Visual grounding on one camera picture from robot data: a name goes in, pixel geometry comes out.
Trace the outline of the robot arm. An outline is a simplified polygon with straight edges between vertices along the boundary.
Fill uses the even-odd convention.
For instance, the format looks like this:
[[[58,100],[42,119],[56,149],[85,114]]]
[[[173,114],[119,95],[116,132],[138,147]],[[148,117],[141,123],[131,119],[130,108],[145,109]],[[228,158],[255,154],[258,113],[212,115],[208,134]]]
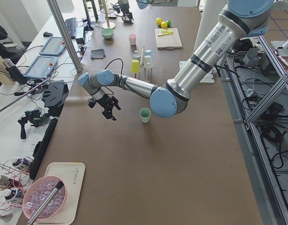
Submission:
[[[273,8],[272,0],[229,0],[218,15],[218,22],[199,47],[186,61],[177,75],[163,86],[136,78],[102,70],[90,75],[83,73],[78,82],[91,96],[89,106],[98,103],[107,119],[115,119],[113,107],[118,100],[109,97],[102,89],[116,86],[150,101],[150,108],[161,118],[170,118],[185,110],[190,93],[209,73],[218,60],[239,38],[255,37],[268,31],[268,18]]]
[[[136,0],[136,3],[140,9],[146,8],[148,5],[157,5],[162,3],[171,3],[172,0]],[[111,7],[117,13],[122,12],[123,17],[132,18],[132,13],[129,10],[128,0],[118,0],[115,4],[111,3]]]

